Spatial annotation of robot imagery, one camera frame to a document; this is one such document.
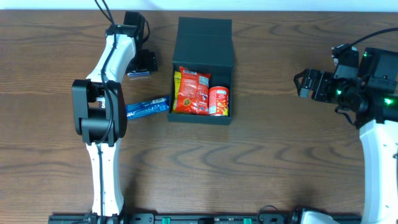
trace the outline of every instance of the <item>red bag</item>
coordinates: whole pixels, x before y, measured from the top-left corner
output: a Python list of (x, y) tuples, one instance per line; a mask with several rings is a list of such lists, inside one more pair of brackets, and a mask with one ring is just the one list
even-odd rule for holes
[(193, 72), (180, 67), (181, 84), (178, 92), (176, 112), (209, 115), (210, 74)]

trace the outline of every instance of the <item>can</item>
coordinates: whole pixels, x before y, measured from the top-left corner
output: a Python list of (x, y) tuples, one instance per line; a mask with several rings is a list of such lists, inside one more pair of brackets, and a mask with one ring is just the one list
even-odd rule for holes
[(215, 86), (209, 90), (209, 114), (211, 116), (228, 116), (229, 89)]

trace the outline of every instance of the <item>blue package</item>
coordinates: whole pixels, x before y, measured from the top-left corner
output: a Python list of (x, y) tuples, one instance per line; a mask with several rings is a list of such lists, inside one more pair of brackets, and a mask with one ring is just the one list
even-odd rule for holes
[(169, 110), (170, 96), (157, 100), (126, 105), (127, 119), (136, 119)]

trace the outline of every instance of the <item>open box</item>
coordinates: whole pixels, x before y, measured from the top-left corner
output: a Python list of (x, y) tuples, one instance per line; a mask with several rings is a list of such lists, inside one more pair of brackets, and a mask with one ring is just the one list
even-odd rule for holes
[[(210, 73), (209, 88), (229, 89), (228, 116), (201, 116), (172, 113), (174, 103), (174, 71), (183, 66), (196, 72)], [(169, 121), (229, 124), (233, 112), (232, 20), (180, 17), (173, 56), (173, 76), (170, 94)]]

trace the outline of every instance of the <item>box lid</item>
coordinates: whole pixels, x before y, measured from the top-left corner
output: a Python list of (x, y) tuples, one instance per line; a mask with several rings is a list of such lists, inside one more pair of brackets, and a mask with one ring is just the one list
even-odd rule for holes
[(173, 62), (233, 67), (232, 20), (180, 17)]

